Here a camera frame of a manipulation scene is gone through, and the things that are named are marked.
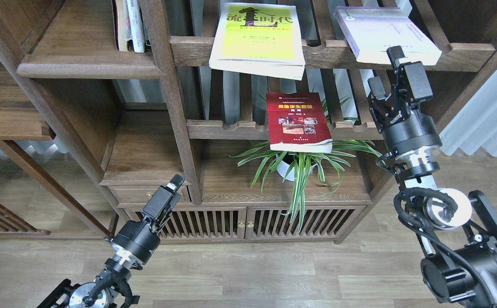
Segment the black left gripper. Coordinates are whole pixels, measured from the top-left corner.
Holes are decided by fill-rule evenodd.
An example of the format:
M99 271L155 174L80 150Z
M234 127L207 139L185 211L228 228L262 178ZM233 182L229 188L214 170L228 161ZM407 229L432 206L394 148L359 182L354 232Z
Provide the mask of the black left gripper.
M174 175L166 186L160 186L142 210L139 222L127 222L113 239L107 240L115 249L113 261L122 266L142 266L147 263L161 243L158 233L166 222L182 195L178 189L185 178Z

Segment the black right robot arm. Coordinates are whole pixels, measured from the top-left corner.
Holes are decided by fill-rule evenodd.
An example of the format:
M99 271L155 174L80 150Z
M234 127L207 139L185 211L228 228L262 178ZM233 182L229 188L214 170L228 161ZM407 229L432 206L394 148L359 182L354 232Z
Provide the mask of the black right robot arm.
M387 55L396 74L391 94L379 77L368 80L370 113L387 147L377 165L399 184L393 204L424 253L423 281L440 303L497 308L497 212L481 191L436 185L432 150L442 142L420 108L433 96L424 65L410 62L400 46Z

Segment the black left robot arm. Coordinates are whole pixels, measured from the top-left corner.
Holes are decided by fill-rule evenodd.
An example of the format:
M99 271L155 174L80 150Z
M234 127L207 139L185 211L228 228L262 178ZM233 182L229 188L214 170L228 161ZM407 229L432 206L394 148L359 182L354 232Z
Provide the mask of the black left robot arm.
M114 238L108 239L116 253L107 259L94 281L71 285L70 279L64 279L39 308L115 308L119 294L125 297L123 308L137 304L140 297L128 284L130 270L141 270L161 243L158 233L180 200L178 189L184 181L176 174L166 186L160 186L142 210L143 218L139 222L129 220Z

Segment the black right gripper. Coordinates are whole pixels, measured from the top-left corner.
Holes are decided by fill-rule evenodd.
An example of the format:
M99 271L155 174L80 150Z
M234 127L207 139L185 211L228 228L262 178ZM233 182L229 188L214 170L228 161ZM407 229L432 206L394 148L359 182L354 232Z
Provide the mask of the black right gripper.
M400 110L386 105L388 96L380 77L367 80L368 103L389 154L394 160L407 160L415 152L442 146L434 120L422 113L418 104L434 94L421 61L409 62L401 46L388 47L387 56L396 74L394 102L407 105Z

